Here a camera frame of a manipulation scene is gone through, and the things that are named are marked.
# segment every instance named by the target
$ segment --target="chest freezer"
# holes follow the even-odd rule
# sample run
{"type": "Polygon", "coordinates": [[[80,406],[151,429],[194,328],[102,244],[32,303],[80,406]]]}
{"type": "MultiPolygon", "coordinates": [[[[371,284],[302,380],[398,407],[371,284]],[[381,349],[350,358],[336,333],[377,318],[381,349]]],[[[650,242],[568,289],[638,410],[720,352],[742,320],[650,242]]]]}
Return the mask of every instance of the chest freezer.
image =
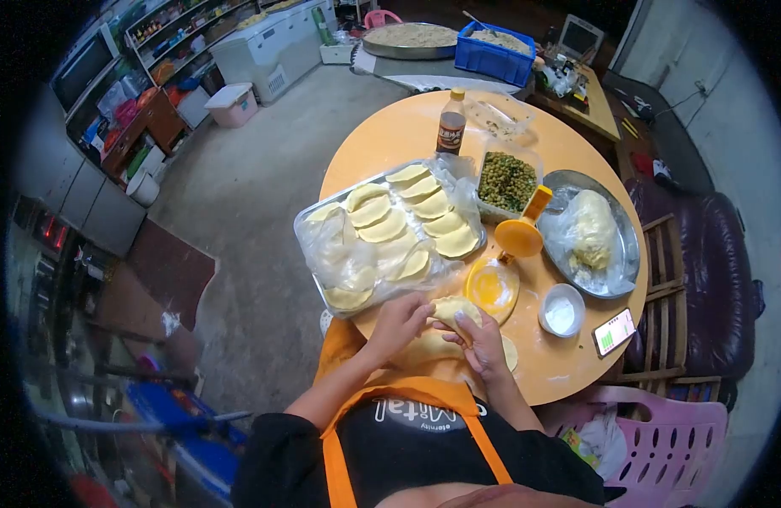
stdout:
{"type": "Polygon", "coordinates": [[[224,81],[252,83],[261,101],[275,102],[321,62],[320,36],[312,9],[320,7],[329,30],[337,30],[332,0],[312,0],[268,15],[218,42],[210,53],[224,81]]]}

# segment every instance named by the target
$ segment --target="round orange table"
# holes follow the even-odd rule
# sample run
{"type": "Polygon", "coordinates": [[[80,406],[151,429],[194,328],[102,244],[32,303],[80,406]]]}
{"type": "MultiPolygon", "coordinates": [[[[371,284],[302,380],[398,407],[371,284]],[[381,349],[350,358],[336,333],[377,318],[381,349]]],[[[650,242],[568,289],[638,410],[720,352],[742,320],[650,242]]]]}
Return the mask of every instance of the round orange table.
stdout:
{"type": "MultiPolygon", "coordinates": [[[[468,95],[494,103],[506,111],[500,97],[484,92],[468,95]]],[[[409,97],[385,107],[354,129],[337,150],[325,173],[320,198],[327,198],[344,188],[355,185],[377,173],[418,157],[430,157],[435,151],[438,117],[449,100],[448,92],[430,92],[409,97]]],[[[648,256],[642,228],[628,193],[605,159],[571,127],[548,113],[536,110],[529,127],[528,145],[543,159],[543,173],[557,169],[573,169],[599,181],[627,210],[640,239],[640,273],[636,288],[625,297],[601,300],[583,295],[586,319],[576,337],[561,339],[547,333],[538,323],[538,309],[545,293],[565,278],[543,255],[516,259],[521,276],[518,303],[512,315],[501,326],[501,332],[518,348],[518,366],[513,372],[526,401],[534,406],[556,401],[584,389],[599,379],[625,351],[627,343],[600,359],[591,336],[593,329],[616,314],[630,308],[638,323],[648,290],[648,256]]],[[[461,155],[475,158],[480,170],[484,150],[484,133],[472,123],[467,124],[461,155]]],[[[487,247],[465,259],[465,269],[434,298],[445,294],[461,294],[463,280],[470,265],[481,255],[497,256],[500,249],[495,242],[494,228],[487,226],[487,247]]],[[[374,330],[378,306],[365,310],[353,318],[357,328],[370,337],[374,330]]],[[[463,379],[474,389],[477,376],[466,361],[454,364],[439,363],[438,371],[428,374],[447,379],[463,379]]]]}

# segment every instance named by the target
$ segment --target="pink storage box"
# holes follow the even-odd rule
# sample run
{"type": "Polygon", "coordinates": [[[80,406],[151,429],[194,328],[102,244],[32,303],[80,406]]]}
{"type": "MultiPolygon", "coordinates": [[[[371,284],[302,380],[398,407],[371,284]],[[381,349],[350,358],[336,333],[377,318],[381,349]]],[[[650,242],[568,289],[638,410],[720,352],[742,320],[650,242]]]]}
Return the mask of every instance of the pink storage box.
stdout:
{"type": "Polygon", "coordinates": [[[238,128],[258,111],[252,83],[227,85],[210,97],[204,108],[221,127],[238,128]]]}

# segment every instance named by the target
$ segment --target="flour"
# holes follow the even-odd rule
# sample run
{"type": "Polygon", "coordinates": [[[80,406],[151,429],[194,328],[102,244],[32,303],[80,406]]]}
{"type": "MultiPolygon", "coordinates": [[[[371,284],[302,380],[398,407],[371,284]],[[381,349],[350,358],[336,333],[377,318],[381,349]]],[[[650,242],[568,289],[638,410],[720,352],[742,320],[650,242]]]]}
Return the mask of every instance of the flour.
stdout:
{"type": "Polygon", "coordinates": [[[566,334],[574,324],[574,305],[566,297],[551,300],[546,307],[546,322],[555,332],[566,334]]]}

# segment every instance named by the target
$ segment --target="pink plastic chair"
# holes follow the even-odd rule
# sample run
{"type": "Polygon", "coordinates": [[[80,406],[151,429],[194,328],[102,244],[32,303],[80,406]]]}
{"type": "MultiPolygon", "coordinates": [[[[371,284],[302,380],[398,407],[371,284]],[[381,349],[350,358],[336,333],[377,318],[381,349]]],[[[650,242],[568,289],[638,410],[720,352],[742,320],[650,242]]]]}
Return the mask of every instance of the pink plastic chair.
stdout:
{"type": "Polygon", "coordinates": [[[604,402],[638,402],[649,422],[617,417],[628,454],[620,471],[605,482],[627,492],[608,503],[615,508],[678,508],[695,503],[721,456],[726,408],[719,402],[680,402],[626,386],[599,386],[550,404],[543,426],[549,436],[580,430],[604,402]]]}
{"type": "Polygon", "coordinates": [[[398,15],[390,11],[383,11],[382,9],[379,9],[376,11],[371,11],[365,15],[365,19],[363,19],[365,28],[376,28],[376,27],[385,26],[385,16],[390,16],[391,18],[395,19],[396,23],[402,23],[402,20],[398,17],[398,15]]]}

